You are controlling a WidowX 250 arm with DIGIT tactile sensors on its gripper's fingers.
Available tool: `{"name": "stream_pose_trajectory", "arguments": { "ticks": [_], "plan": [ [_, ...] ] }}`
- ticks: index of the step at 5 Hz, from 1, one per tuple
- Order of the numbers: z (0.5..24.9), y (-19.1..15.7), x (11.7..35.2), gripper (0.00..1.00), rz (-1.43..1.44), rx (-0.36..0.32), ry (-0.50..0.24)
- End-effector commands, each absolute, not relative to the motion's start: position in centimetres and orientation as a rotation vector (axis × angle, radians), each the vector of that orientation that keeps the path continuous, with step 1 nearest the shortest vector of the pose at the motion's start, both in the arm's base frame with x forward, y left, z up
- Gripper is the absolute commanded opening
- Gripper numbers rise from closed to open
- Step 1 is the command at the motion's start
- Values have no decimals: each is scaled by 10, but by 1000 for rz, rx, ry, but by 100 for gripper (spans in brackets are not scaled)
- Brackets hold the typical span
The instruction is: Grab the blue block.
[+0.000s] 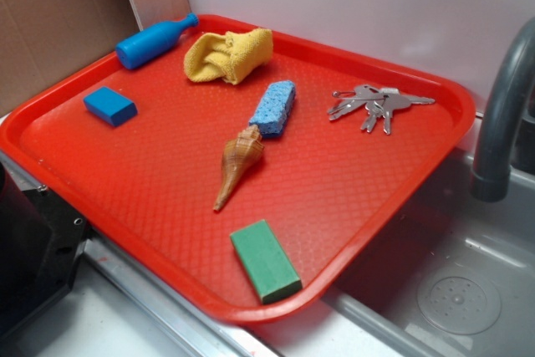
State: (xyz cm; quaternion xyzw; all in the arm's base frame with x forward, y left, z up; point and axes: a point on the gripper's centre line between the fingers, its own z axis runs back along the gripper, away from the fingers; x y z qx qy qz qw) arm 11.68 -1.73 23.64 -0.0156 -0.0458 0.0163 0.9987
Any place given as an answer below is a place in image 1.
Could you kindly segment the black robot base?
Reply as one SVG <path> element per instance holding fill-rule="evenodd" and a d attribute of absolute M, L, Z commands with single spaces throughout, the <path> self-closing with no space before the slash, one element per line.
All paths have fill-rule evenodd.
<path fill-rule="evenodd" d="M 20 189 L 1 168 L 1 338 L 74 286 L 89 226 L 53 190 Z"/>

